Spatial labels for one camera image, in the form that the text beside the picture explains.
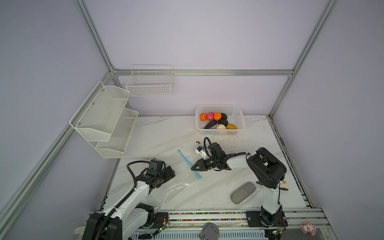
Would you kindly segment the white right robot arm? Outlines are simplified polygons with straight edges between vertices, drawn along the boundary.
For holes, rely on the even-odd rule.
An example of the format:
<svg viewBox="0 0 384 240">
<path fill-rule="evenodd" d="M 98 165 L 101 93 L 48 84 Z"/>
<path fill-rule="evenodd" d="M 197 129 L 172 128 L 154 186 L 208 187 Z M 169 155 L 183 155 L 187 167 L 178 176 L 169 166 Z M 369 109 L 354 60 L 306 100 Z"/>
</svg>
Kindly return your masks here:
<svg viewBox="0 0 384 240">
<path fill-rule="evenodd" d="M 260 147 L 252 154 L 246 152 L 226 154 L 218 143 L 198 149 L 204 150 L 207 156 L 194 163 L 192 171 L 250 169 L 263 186 L 263 204 L 256 217 L 248 214 L 249 226 L 265 228 L 287 226 L 280 202 L 281 183 L 285 179 L 287 168 L 271 152 Z"/>
</svg>

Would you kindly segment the clear zip bag blue zipper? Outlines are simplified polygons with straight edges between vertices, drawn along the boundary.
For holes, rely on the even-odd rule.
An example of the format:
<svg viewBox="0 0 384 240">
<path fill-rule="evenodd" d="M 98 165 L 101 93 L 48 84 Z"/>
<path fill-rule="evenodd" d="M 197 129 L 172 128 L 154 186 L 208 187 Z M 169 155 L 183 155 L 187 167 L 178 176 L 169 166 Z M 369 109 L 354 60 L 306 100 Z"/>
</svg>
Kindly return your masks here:
<svg viewBox="0 0 384 240">
<path fill-rule="evenodd" d="M 154 200 L 158 211 L 180 209 L 195 182 L 201 179 L 191 170 L 191 164 L 185 160 L 180 150 L 174 151 L 165 162 L 175 171 L 176 176 L 156 189 Z"/>
</svg>

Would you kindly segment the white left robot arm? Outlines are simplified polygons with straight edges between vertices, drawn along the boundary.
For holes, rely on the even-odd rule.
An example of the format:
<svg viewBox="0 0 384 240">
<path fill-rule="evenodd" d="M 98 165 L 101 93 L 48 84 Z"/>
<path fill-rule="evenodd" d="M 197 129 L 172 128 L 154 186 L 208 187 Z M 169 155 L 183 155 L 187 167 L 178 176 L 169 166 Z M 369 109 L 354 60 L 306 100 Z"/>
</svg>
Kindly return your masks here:
<svg viewBox="0 0 384 240">
<path fill-rule="evenodd" d="M 115 204 L 103 212 L 92 213 L 83 240 L 127 240 L 140 227 L 148 228 L 155 220 L 153 206 L 142 203 L 154 189 L 176 176 L 164 161 L 133 161 L 127 164 L 133 186 Z"/>
</svg>

